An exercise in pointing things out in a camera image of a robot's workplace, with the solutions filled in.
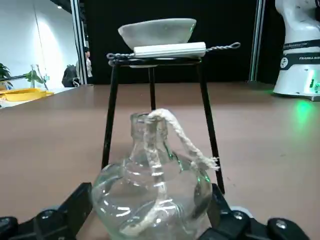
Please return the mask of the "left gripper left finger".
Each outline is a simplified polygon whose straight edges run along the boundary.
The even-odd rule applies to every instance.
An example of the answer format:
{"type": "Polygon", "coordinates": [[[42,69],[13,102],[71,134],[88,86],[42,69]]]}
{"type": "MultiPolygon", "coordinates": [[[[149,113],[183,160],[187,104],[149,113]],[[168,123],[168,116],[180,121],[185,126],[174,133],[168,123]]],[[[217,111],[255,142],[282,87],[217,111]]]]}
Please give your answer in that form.
{"type": "Polygon", "coordinates": [[[2,240],[75,240],[90,215],[92,184],[81,183],[59,206],[45,209],[19,222],[14,216],[0,218],[2,240]]]}

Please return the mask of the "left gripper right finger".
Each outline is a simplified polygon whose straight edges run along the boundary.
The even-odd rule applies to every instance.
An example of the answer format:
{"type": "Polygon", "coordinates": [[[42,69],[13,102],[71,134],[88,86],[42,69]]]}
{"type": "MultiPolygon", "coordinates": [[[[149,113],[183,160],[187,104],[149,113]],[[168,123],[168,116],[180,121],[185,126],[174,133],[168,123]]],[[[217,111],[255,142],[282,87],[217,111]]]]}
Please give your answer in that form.
{"type": "Polygon", "coordinates": [[[207,210],[210,227],[201,240],[309,240],[295,222],[273,217],[267,224],[258,222],[242,210],[232,210],[219,187],[212,184],[211,205],[207,210]]]}

